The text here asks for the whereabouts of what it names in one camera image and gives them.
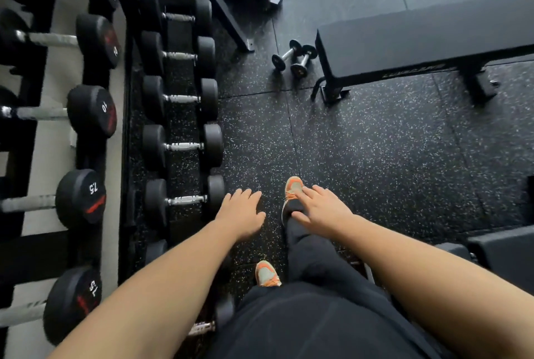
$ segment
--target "forearm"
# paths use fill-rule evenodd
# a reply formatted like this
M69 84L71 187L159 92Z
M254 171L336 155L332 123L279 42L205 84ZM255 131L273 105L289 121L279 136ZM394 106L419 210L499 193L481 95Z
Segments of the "forearm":
M477 265L354 216L337 227L413 318L469 357L532 356L534 297Z
M235 241L224 223L209 223L128 279L50 358L172 358Z

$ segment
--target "person's left hand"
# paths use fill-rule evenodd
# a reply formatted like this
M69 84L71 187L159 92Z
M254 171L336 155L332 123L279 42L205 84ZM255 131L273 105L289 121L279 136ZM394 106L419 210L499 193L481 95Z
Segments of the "person's left hand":
M262 192L252 194L251 189L245 191L237 189L231 195L228 193L215 221L220 222L236 237L236 241L244 241L257 233L265 221L265 213L256 213Z

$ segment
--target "person's right arm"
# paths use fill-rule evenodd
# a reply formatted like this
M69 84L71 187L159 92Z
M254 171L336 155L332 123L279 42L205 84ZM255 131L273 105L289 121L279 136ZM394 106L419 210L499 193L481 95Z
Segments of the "person's right arm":
M350 248L425 329L469 358L534 358L534 296L449 252L351 213L328 189L297 194L310 232Z

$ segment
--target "person's left arm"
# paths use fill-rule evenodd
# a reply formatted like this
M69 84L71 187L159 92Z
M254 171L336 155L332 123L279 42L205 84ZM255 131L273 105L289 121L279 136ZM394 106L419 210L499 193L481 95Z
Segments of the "person's left arm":
M260 197L250 189L227 194L215 220L124 282L49 359L172 358L226 254L263 225Z

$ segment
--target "person's left shoe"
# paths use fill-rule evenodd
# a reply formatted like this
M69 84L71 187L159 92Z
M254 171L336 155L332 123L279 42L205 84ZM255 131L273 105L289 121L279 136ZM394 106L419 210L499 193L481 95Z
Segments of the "person's left shoe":
M256 265L256 282L261 287L282 285L275 268L267 261L259 261Z

